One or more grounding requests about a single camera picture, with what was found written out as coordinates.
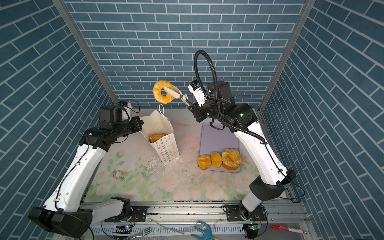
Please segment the small croissant bread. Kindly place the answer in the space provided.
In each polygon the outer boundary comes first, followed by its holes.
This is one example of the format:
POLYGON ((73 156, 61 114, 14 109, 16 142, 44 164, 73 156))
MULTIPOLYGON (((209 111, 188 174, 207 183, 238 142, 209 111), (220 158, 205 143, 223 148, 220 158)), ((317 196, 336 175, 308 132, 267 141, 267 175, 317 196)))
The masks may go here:
POLYGON ((150 143, 155 143, 155 142, 157 142, 158 140, 160 140, 162 137, 164 137, 164 135, 153 135, 153 136, 149 136, 149 142, 150 142, 150 143))

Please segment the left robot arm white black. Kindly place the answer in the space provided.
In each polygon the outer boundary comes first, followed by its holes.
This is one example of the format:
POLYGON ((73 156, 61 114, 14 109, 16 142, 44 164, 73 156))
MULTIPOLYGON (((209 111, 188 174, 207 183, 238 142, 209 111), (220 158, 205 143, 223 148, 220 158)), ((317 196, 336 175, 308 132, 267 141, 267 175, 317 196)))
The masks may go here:
POLYGON ((131 221, 133 209, 129 199, 113 197, 93 205, 83 205, 82 199, 110 147, 118 138, 140 132, 143 124, 139 117, 132 117, 86 130, 65 176, 43 206, 31 209, 29 220, 47 232, 74 239, 91 232, 95 223, 109 218, 131 221))

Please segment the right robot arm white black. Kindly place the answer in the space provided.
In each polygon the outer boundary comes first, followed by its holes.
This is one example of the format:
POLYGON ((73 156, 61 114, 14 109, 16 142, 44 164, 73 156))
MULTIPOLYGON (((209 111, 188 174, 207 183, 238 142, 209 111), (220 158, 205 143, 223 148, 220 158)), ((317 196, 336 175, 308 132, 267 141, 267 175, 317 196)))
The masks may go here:
POLYGON ((227 149, 239 149, 242 143, 256 164, 260 175, 250 183, 250 190, 236 208, 236 214, 227 219, 235 221, 243 218, 246 221, 260 216, 265 220, 263 202, 278 198, 285 190, 286 184, 292 183, 296 174, 288 170, 278 159, 272 148, 264 139, 261 125, 252 108, 247 104, 239 104, 225 111, 235 121, 235 127, 245 127, 251 135, 224 124, 204 123, 202 127, 199 154, 208 155, 219 152, 222 156, 227 149))

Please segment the ring donut bread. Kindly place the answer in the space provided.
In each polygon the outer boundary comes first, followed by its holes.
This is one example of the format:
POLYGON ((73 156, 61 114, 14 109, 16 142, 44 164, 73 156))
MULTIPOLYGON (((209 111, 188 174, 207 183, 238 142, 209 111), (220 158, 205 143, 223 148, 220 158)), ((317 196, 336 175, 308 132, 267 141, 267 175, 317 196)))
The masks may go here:
POLYGON ((153 95, 157 102, 161 104, 168 104, 170 103, 174 97, 168 94, 165 90, 165 88, 173 90, 171 83, 167 81, 158 81, 155 83, 153 87, 153 95))

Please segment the round ridged bun bread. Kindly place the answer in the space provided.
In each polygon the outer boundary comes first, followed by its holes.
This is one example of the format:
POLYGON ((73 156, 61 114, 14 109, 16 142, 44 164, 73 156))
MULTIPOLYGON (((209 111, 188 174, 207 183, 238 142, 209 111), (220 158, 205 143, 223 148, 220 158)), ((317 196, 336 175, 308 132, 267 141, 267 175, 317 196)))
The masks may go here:
POLYGON ((198 157, 197 163, 200 169, 207 170, 211 167, 212 160, 209 155, 201 155, 198 157))

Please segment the white paper gift bag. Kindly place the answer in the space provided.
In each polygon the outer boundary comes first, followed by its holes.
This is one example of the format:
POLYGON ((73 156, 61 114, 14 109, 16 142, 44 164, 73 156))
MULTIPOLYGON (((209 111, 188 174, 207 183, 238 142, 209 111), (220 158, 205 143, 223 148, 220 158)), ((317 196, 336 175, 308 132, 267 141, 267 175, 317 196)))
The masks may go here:
POLYGON ((142 134, 157 152, 160 160, 165 164, 176 162, 180 158, 176 143, 174 128, 170 120, 164 115, 164 105, 154 110, 149 116, 140 117, 144 122, 142 134))

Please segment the small smooth oval bread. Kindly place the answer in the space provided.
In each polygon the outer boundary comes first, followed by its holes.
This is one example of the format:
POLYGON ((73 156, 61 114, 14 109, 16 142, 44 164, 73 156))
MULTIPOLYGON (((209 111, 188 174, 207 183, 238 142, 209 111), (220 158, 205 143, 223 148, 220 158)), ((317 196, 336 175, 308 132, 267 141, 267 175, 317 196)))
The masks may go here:
POLYGON ((212 165, 215 168, 219 168, 222 166, 222 156, 217 152, 213 152, 211 154, 211 161, 212 161, 212 165))

